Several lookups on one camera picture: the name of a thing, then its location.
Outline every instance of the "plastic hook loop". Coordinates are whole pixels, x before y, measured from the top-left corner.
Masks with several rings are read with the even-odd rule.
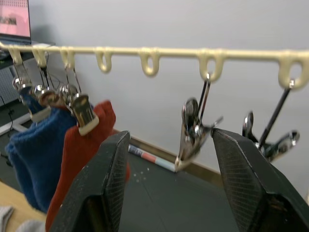
[[[207,80],[207,75],[209,73],[207,69],[207,64],[209,60],[213,59],[215,61],[215,69],[214,72],[211,74],[209,81],[215,82],[219,79],[223,69],[223,63],[225,60],[224,53],[222,49],[202,49],[198,54],[199,60],[199,73],[203,80]]]
[[[159,71],[160,54],[158,48],[143,47],[140,52],[141,67],[147,76],[155,76]],[[151,58],[153,67],[148,64],[148,59]]]
[[[291,67],[294,63],[299,63],[302,66],[302,72],[298,78],[294,80],[293,90],[304,87],[309,81],[309,53],[295,54],[291,51],[286,51],[278,58],[279,75],[278,81],[281,87],[289,88],[292,81],[290,77]]]
[[[98,67],[103,73],[109,73],[112,69],[112,53],[108,47],[97,47],[95,50],[95,54],[97,57]]]
[[[46,67],[47,63],[46,63],[46,59],[45,59],[45,52],[44,51],[39,51],[36,48],[32,49],[32,53],[33,56],[35,58],[35,60],[37,61],[38,66],[40,67]]]
[[[73,47],[62,47],[60,54],[65,68],[75,68],[75,52]]]
[[[10,45],[8,47],[8,50],[15,64],[23,63],[23,59],[21,58],[20,51],[17,48],[14,48],[14,45]]]

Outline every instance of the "laptop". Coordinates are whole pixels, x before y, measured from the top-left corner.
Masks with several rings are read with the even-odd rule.
[[[0,0],[0,41],[31,44],[28,0]]]

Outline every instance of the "blue sock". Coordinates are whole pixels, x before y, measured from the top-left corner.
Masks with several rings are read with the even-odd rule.
[[[12,140],[30,173],[34,194],[43,212],[47,212],[59,181],[65,133],[75,125],[70,112],[52,109],[51,115],[34,130]]]
[[[9,143],[5,147],[5,151],[7,154],[9,154],[9,160],[14,166],[14,171],[17,177],[17,181],[27,201],[33,208],[41,210],[35,199],[33,184],[31,181],[30,173],[26,168],[26,165],[17,155],[15,147],[13,146],[12,143]]]

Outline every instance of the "cable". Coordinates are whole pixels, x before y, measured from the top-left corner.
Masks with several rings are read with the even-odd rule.
[[[10,117],[10,120],[11,120],[11,126],[10,126],[10,129],[9,129],[9,132],[8,132],[8,137],[10,137],[10,132],[11,132],[11,130],[12,130],[12,127],[13,127],[13,119],[12,119],[12,115],[14,114],[14,110],[12,110],[7,104],[5,104],[5,102],[4,102],[4,99],[3,99],[3,97],[0,95],[0,98],[1,98],[1,100],[2,100],[2,102],[3,102],[3,106],[4,107],[6,107],[7,109],[8,109],[8,115],[9,115],[9,117]]]

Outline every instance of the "drying rack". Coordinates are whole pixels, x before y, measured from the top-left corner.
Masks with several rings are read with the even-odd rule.
[[[94,54],[97,57],[98,67],[108,73],[112,68],[112,56],[139,56],[141,67],[147,76],[155,76],[159,71],[161,57],[196,58],[199,61],[199,72],[202,79],[207,78],[207,64],[215,61],[215,69],[209,81],[217,81],[222,73],[226,60],[257,60],[274,61],[279,64],[279,84],[283,88],[292,87],[293,90],[304,87],[309,81],[309,51],[256,51],[256,50],[226,50],[226,49],[181,49],[181,48],[120,48],[120,47],[73,47],[73,46],[31,46],[31,45],[4,45],[1,50],[8,50],[15,64],[21,64],[20,52],[32,52],[38,66],[46,66],[45,53],[60,53],[65,68],[75,67],[75,54]],[[291,67],[299,63],[302,67],[300,76],[294,80],[290,77]]]

